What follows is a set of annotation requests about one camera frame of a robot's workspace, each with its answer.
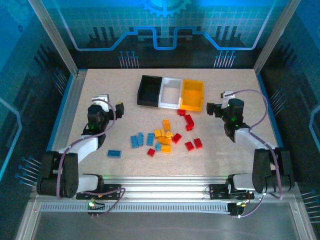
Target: yellow block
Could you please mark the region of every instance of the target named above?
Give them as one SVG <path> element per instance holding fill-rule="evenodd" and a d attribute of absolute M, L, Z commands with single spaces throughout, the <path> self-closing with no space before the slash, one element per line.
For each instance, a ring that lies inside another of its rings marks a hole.
<path fill-rule="evenodd" d="M 167 130 L 170 130 L 170 129 L 171 129 L 169 119 L 163 120 L 163 125 L 164 125 L 164 130 L 167 131 Z"/>
<path fill-rule="evenodd" d="M 161 152 L 165 153 L 165 154 L 170 154 L 171 153 L 171 146 L 162 146 L 161 147 Z"/>
<path fill-rule="evenodd" d="M 160 129 L 154 130 L 154 136 L 155 136 L 156 138 L 161 136 L 161 131 L 160 131 Z"/>
<path fill-rule="evenodd" d="M 205 83 L 184 79 L 182 84 L 180 109 L 201 112 L 204 104 Z"/>
<path fill-rule="evenodd" d="M 161 144 L 170 145 L 171 144 L 171 138 L 166 138 L 164 136 L 160 136 L 160 137 L 158 137 L 158 142 L 161 143 Z"/>
<path fill-rule="evenodd" d="M 174 134 L 173 134 L 172 132 L 167 131 L 166 134 L 165 134 L 165 137 L 166 137 L 166 138 L 172 138 L 173 135 L 174 135 Z"/>

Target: glass panel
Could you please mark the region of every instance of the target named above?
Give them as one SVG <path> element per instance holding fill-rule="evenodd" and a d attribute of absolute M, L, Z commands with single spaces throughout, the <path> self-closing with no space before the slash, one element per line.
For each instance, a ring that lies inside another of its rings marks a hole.
<path fill-rule="evenodd" d="M 77 66 L 252 68 L 287 0 L 45 0 Z"/>
<path fill-rule="evenodd" d="M 261 76 L 283 144 L 291 150 L 294 176 L 305 194 L 310 220 L 319 234 L 320 6 L 313 3 L 300 2 Z"/>
<path fill-rule="evenodd" d="M 28 1 L 0 2 L 0 236 L 14 239 L 70 73 Z"/>

